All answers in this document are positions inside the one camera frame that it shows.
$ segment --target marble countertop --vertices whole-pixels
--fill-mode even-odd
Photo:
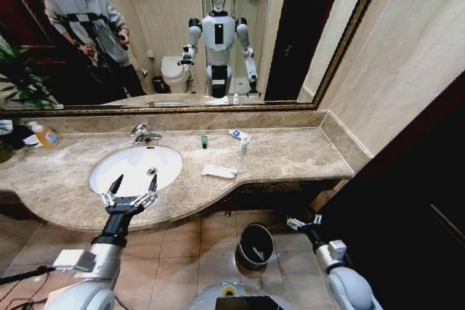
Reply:
[[[227,96],[229,104],[233,104],[233,96]],[[118,101],[105,103],[104,105],[115,105],[121,107],[148,107],[149,103],[155,103],[156,107],[168,107],[169,102],[181,103],[180,105],[209,105],[207,102],[213,101],[214,97],[204,96],[202,94],[148,94],[145,96],[130,97],[120,99]],[[263,104],[259,99],[248,98],[247,96],[239,96],[238,102],[240,105]]]
[[[177,150],[182,170],[158,199],[132,219],[131,229],[163,229],[214,204],[245,183],[348,179],[353,176],[319,128],[243,129],[253,137],[244,159],[227,130],[165,131],[160,146]],[[208,136],[208,148],[201,136]],[[61,227],[100,231],[108,217],[91,191],[94,166],[116,150],[134,147],[127,133],[66,134],[55,148],[28,148],[0,165],[0,190],[12,190],[37,216]],[[202,176],[205,164],[238,168],[234,179]]]

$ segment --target drain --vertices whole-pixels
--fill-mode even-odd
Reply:
[[[153,176],[154,174],[157,173],[157,168],[156,167],[150,167],[148,170],[147,170],[147,175],[148,176]]]

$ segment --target vanity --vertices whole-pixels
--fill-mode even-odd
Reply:
[[[354,175],[347,161],[354,160],[353,155],[345,158],[344,149],[328,138],[334,126],[324,132],[323,121],[330,118],[327,112],[271,112],[262,113],[261,118],[258,114],[45,118],[40,122],[61,131],[61,143],[52,149],[23,149],[1,164],[0,189],[13,191],[45,221],[97,232],[108,214],[89,186],[89,177],[102,159],[121,150],[153,151],[157,145],[175,150],[182,158],[179,175],[157,190],[158,199],[133,218],[131,229],[169,229],[220,209],[308,204],[318,192]],[[134,145],[130,130],[136,122],[163,125],[156,129],[163,139]],[[252,136],[244,157],[238,154],[239,139],[228,134],[233,124]],[[202,136],[208,137],[206,149]],[[232,179],[204,176],[206,164],[236,168],[238,173]],[[141,171],[147,176],[147,168]]]

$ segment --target gray hoodie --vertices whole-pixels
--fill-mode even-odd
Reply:
[[[101,49],[121,67],[131,64],[116,35],[126,23],[111,0],[45,0],[44,3],[45,14],[60,34],[71,31],[69,34],[77,42],[91,44],[97,47],[97,52]],[[93,33],[86,25],[93,28]]]

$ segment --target toilet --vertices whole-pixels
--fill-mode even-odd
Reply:
[[[172,94],[184,94],[190,76],[188,65],[177,65],[181,56],[164,56],[161,60],[161,75]]]

